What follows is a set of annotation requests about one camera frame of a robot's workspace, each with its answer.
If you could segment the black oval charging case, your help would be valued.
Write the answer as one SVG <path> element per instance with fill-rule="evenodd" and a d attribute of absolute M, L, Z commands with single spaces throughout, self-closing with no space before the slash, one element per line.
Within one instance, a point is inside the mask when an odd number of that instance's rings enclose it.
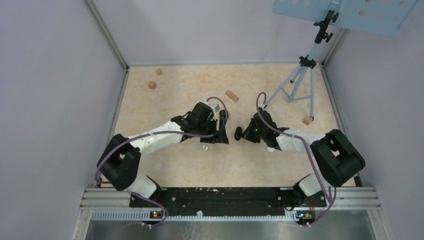
<path fill-rule="evenodd" d="M 238 127 L 235 129 L 235 132 L 234 132 L 234 139 L 235 139 L 236 141 L 239 141 L 239 140 L 242 138 L 242 135 L 243 135 L 243 129 L 242 129 L 242 127 L 241 127 L 241 126 L 238 126 Z"/>

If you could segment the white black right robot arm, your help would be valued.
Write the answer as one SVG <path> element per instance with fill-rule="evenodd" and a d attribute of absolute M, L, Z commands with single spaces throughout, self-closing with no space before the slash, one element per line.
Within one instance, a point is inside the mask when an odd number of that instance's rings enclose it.
<path fill-rule="evenodd" d="M 253 115 L 245 130 L 237 127 L 234 137 L 255 144 L 264 142 L 270 153 L 296 151 L 307 155 L 313 173 L 294 185 L 291 198 L 299 206 L 307 206 L 318 192 L 341 187 L 366 166 L 362 155 L 340 130 L 318 134 L 277 127 L 264 110 Z"/>

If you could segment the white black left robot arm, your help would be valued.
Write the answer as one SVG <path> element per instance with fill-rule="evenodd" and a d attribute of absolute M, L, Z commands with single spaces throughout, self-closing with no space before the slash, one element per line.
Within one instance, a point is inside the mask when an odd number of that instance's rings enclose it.
<path fill-rule="evenodd" d="M 136 193 L 149 207 L 160 202 L 159 185 L 139 173 L 141 159 L 169 145 L 199 138 L 203 143 L 228 144 L 226 124 L 229 111 L 224 104 L 198 102 L 191 111 L 171 118 L 159 127 L 139 135 L 116 134 L 107 144 L 95 171 L 117 190 Z"/>

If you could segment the white oval charging case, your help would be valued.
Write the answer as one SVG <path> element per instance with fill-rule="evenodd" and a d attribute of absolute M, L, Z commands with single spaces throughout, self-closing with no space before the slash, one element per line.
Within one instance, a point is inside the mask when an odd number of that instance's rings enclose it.
<path fill-rule="evenodd" d="M 276 149 L 272 147 L 267 147 L 266 150 L 268 153 L 274 153 L 276 151 Z"/>

